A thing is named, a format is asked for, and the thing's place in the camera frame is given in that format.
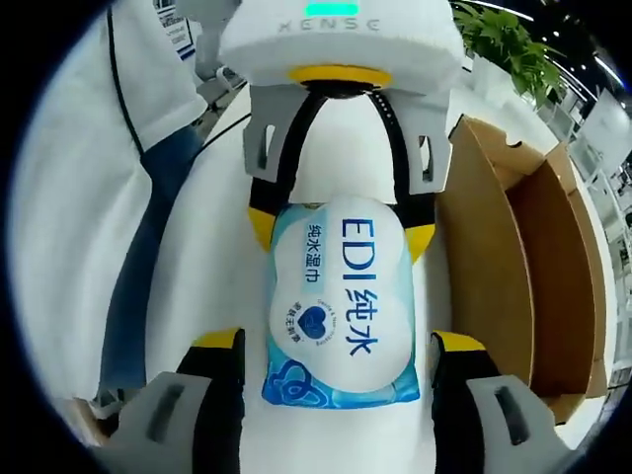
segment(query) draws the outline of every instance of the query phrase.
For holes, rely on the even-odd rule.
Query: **blue heart logo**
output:
[[[320,339],[327,332],[323,324],[326,317],[327,314],[323,308],[312,306],[307,308],[301,317],[298,318],[298,326],[309,339]]]

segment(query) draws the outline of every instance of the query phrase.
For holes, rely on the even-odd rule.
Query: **blue and white package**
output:
[[[264,399],[323,409],[419,399],[411,257],[390,207],[292,205],[276,220],[270,271]]]

